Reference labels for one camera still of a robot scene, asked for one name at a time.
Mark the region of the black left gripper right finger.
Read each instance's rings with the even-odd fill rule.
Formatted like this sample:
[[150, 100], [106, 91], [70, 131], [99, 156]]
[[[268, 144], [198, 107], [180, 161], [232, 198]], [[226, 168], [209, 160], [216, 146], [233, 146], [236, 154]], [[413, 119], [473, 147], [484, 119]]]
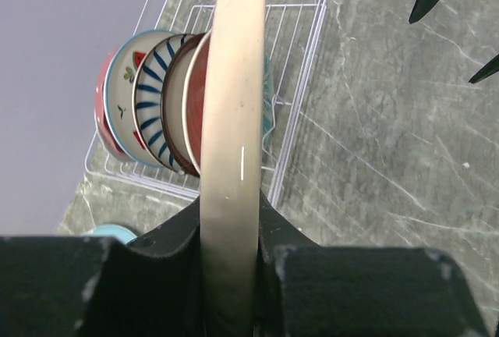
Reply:
[[431, 247], [327, 247], [260, 198], [255, 316], [267, 336], [485, 336], [465, 275]]

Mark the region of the red teal floral plate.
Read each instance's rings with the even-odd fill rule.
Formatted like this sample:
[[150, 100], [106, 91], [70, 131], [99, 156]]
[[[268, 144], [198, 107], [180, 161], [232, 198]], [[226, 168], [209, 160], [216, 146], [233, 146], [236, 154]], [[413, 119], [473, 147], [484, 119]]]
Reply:
[[[182, 95], [182, 126], [189, 158], [197, 174], [200, 174], [200, 146], [203, 123], [203, 102], [207, 73], [207, 58], [211, 31], [203, 34], [187, 69]], [[268, 137], [274, 128], [274, 76], [271, 60], [264, 56], [264, 109], [262, 148], [268, 146]]]

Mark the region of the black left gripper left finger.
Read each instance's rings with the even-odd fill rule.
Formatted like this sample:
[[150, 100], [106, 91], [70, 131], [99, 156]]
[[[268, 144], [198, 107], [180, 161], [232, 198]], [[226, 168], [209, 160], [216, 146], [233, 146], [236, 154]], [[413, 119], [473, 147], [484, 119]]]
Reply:
[[4, 336], [200, 336], [199, 205], [123, 244], [1, 240]]

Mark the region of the blue striped white plate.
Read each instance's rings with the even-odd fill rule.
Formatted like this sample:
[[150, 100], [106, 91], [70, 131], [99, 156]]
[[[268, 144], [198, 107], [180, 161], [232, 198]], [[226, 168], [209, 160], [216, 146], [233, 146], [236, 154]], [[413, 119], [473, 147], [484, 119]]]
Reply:
[[193, 34], [175, 34], [153, 46], [140, 63], [133, 88], [132, 104], [137, 132], [153, 159], [175, 172], [180, 170], [180, 165], [164, 133], [161, 104], [172, 61], [193, 37]]

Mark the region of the watermelon pattern plate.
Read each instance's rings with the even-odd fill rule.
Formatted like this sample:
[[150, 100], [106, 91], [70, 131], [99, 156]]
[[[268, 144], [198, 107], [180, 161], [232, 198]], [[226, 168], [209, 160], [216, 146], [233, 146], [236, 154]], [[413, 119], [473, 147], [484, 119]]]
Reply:
[[115, 53], [103, 87], [104, 111], [109, 129], [121, 149], [134, 161], [158, 167], [145, 149], [133, 119], [133, 83], [141, 63], [159, 42], [172, 36], [166, 30], [148, 30], [131, 37]]

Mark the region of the pink polka dot plate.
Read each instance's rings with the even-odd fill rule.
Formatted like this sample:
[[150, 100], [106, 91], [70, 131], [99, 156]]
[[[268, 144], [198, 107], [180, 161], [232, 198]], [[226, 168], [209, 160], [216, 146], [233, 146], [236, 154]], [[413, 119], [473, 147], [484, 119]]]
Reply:
[[121, 149], [121, 147], [113, 137], [108, 127], [108, 121], [104, 111], [104, 80], [108, 72], [108, 67], [110, 66], [110, 63], [116, 52], [117, 48], [107, 56], [98, 74], [95, 88], [94, 122], [97, 130], [97, 135], [104, 149], [116, 160], [127, 163], [131, 162], [132, 159]]

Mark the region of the maroon rim beige plate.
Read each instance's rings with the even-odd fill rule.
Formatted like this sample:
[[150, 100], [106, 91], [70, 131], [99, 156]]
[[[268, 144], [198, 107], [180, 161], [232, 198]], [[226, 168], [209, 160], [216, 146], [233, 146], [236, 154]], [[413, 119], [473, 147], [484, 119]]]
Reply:
[[172, 37], [168, 45], [178, 46], [170, 61], [161, 93], [161, 120], [172, 158], [172, 168], [182, 174], [198, 177], [190, 160], [182, 126], [182, 97], [186, 75], [193, 55], [204, 33]]

